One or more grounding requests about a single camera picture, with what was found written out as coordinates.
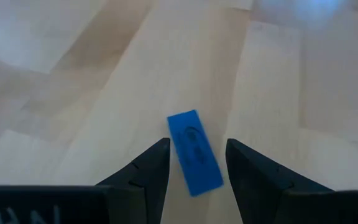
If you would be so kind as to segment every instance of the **wood plank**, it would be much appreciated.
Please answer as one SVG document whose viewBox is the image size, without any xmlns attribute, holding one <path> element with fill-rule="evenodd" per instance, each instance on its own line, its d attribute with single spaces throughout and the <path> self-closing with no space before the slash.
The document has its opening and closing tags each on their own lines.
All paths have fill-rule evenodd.
<svg viewBox="0 0 358 224">
<path fill-rule="evenodd" d="M 299 31 L 252 21 L 237 73 L 225 139 L 236 138 L 293 167 L 299 94 Z"/>
<path fill-rule="evenodd" d="M 20 109 L 44 80 L 45 74 L 0 62 L 0 136 L 18 118 Z"/>
<path fill-rule="evenodd" d="M 64 153 L 56 144 L 5 130 L 0 137 L 0 185 L 50 185 Z"/>
<path fill-rule="evenodd" d="M 304 52 L 302 127 L 358 142 L 358 12 L 308 29 Z"/>
<path fill-rule="evenodd" d="M 358 143 L 300 129 L 303 175 L 334 190 L 358 190 Z"/>
<path fill-rule="evenodd" d="M 0 59 L 49 73 L 106 0 L 0 0 Z"/>
<path fill-rule="evenodd" d="M 156 5 L 69 148 L 55 183 L 103 180 L 169 136 L 167 116 L 192 109 L 199 111 L 217 153 L 247 18 L 246 11 L 199 1 Z M 205 223 L 210 194 L 190 197 L 174 148 L 171 167 L 163 223 Z"/>
<path fill-rule="evenodd" d="M 68 147 L 151 5 L 108 0 L 24 105 L 13 130 Z"/>
</svg>

